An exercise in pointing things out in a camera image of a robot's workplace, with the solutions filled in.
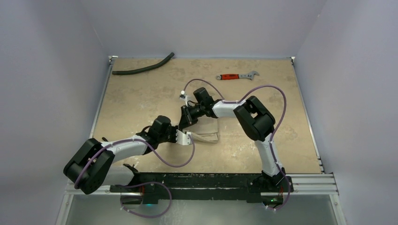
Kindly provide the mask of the beige cloth napkin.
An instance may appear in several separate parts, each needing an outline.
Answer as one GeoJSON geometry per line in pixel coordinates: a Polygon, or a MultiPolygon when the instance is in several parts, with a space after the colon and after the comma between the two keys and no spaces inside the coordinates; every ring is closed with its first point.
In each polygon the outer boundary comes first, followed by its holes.
{"type": "Polygon", "coordinates": [[[191,132],[195,142],[216,144],[219,140],[218,119],[201,117],[198,122],[192,126],[184,128],[184,131],[191,132]]]}

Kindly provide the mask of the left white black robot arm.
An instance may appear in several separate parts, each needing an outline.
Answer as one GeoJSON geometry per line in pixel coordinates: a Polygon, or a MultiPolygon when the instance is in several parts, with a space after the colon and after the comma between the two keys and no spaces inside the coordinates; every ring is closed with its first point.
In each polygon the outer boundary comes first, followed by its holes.
{"type": "Polygon", "coordinates": [[[158,116],[130,138],[100,142],[86,140],[63,169],[63,174],[74,183],[75,189],[91,194],[104,185],[122,185],[127,191],[139,188],[140,179],[132,166],[113,169],[112,164],[132,156],[143,156],[158,148],[161,143],[176,143],[182,132],[166,116],[158,116]]]}

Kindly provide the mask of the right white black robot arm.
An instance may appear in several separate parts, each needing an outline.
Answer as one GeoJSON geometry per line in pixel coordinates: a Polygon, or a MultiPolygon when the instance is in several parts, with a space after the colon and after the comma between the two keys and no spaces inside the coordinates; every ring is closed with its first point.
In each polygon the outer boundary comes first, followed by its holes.
{"type": "Polygon", "coordinates": [[[208,91],[201,87],[193,93],[196,104],[186,104],[181,108],[180,130],[195,125],[199,118],[236,118],[244,133],[254,141],[262,163],[261,179],[266,189],[276,190],[285,179],[285,171],[279,160],[274,135],[279,125],[272,113],[256,96],[236,102],[214,100],[208,91]]]}

